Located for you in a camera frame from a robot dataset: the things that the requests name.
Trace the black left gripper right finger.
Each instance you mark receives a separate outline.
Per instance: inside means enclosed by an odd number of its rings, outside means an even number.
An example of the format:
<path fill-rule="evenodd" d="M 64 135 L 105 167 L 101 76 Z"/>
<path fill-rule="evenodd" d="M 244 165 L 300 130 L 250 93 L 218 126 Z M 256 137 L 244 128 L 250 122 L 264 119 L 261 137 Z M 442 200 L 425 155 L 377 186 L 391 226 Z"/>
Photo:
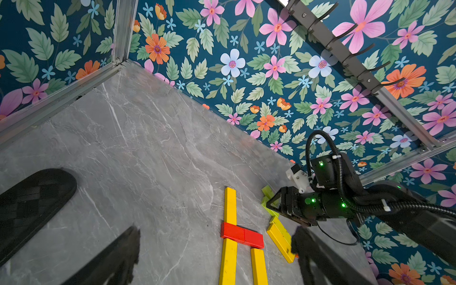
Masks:
<path fill-rule="evenodd" d="M 317 285 L 325 280 L 332 285 L 374 284 L 302 226 L 297 227 L 292 236 L 291 252 L 298 256 L 300 272 L 306 285 Z"/>

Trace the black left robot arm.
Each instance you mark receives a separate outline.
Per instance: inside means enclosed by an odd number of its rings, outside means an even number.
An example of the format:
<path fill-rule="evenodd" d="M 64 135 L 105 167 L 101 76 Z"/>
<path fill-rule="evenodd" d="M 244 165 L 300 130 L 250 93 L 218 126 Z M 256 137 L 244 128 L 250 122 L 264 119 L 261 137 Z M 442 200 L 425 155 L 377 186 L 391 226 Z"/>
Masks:
<path fill-rule="evenodd" d="M 34 173 L 1 195 L 1 262 L 6 263 L 50 219 L 63 208 L 77 190 L 77 180 L 62 169 L 45 169 Z M 298 260 L 305 284 L 330 281 L 334 285 L 367 285 L 369 280 L 318 242 L 307 229 L 297 228 L 288 235 L 282 226 L 271 223 L 268 234 L 285 256 Z M 239 244 L 251 249 L 254 283 L 268 282 L 264 240 L 260 233 L 236 224 L 236 192 L 225 190 L 225 217 L 220 284 L 232 285 L 236 279 Z M 139 262 L 140 230 L 131 226 L 72 275 L 69 285 L 129 285 Z"/>

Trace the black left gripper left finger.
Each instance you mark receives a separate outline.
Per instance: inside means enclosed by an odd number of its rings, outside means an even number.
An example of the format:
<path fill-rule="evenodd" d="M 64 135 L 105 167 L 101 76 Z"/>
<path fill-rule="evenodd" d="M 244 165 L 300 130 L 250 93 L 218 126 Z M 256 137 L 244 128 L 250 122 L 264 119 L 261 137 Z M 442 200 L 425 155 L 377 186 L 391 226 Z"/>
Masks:
<path fill-rule="evenodd" d="M 130 226 L 64 284 L 131 284 L 134 278 L 134 267 L 139 263 L 140 237 L 140 229 Z"/>

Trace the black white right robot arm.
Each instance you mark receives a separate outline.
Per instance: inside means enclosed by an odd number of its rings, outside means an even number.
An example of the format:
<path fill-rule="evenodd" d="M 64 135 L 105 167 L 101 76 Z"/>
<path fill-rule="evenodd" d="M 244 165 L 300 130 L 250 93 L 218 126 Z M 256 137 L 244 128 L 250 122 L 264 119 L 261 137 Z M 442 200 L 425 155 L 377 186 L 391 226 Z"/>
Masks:
<path fill-rule="evenodd" d="M 447 263 L 456 264 L 456 212 L 426 201 L 394 181 L 365 188 L 348 156 L 329 134 L 314 131 L 306 144 L 323 138 L 329 154 L 311 159 L 296 186 L 280 188 L 266 203 L 268 209 L 303 226 L 317 226 L 328 219 L 346 219 L 358 226 L 375 216 L 398 233 L 427 248 Z"/>

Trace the yellow block of h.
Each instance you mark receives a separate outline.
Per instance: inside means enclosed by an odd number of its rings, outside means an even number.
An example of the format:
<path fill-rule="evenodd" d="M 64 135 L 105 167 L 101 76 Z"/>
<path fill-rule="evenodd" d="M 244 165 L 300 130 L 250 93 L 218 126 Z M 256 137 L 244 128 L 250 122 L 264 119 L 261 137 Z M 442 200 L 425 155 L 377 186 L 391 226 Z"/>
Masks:
<path fill-rule="evenodd" d="M 224 191 L 224 222 L 237 225 L 236 191 L 229 187 Z"/>

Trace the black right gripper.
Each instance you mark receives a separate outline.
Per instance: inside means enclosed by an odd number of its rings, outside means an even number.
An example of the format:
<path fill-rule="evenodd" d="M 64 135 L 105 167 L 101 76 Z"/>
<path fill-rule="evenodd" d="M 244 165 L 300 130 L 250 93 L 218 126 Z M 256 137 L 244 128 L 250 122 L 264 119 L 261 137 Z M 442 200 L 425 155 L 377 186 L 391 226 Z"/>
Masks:
<path fill-rule="evenodd" d="M 356 214 L 336 191 L 300 193 L 294 187 L 282 187 L 266 202 L 266 207 L 303 226 L 316 226 L 328 219 L 354 219 Z"/>

